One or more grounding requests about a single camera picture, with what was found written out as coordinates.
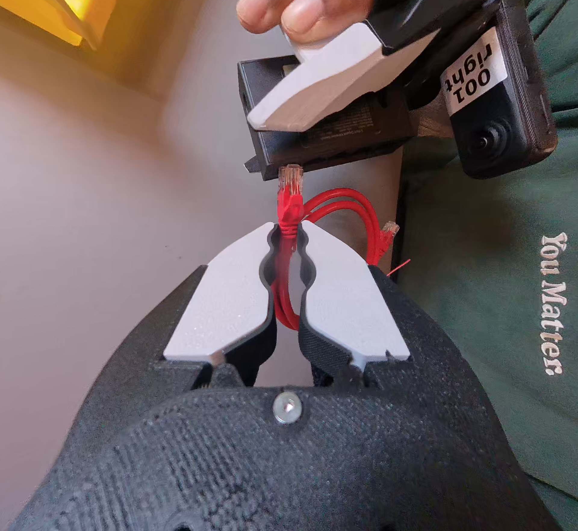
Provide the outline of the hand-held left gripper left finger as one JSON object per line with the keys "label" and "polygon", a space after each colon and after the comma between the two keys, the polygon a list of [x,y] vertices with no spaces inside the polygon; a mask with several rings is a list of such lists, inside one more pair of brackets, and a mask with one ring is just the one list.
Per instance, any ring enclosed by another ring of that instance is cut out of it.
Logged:
{"label": "hand-held left gripper left finger", "polygon": [[239,374],[258,373],[277,341],[269,269],[275,227],[259,226],[209,262],[163,351],[166,360],[226,362]]}

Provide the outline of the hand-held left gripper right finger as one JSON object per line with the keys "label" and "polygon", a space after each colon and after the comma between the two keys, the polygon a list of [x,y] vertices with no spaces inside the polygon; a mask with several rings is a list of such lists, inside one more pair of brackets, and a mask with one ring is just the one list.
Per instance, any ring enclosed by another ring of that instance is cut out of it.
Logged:
{"label": "hand-held left gripper right finger", "polygon": [[370,267],[350,246],[316,224],[298,227],[300,302],[298,340],[322,371],[407,361],[410,351]]}

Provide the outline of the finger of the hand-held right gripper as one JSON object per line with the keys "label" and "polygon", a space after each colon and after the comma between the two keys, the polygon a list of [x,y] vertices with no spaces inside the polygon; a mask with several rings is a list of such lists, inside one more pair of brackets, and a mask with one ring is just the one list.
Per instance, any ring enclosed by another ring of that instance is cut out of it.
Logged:
{"label": "finger of the hand-held right gripper", "polygon": [[247,116],[257,131],[303,132],[366,93],[395,80],[439,30],[391,55],[369,26],[357,23],[319,49],[282,79]]}

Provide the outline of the black network switch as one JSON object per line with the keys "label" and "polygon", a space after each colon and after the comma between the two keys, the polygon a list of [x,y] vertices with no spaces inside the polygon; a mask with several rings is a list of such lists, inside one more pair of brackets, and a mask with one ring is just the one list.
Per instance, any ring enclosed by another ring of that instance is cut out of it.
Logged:
{"label": "black network switch", "polygon": [[388,155],[416,136],[399,83],[362,95],[305,132],[249,127],[249,133],[255,155],[244,167],[264,181],[276,180],[279,169],[291,164],[307,173]]}

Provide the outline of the person in green shirt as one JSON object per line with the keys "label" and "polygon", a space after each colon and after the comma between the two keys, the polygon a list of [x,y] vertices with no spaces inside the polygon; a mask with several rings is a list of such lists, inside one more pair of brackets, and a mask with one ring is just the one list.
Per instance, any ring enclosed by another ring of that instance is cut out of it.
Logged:
{"label": "person in green shirt", "polygon": [[544,501],[577,506],[577,0],[524,0],[558,146],[490,180],[403,152],[403,291],[457,344]]}

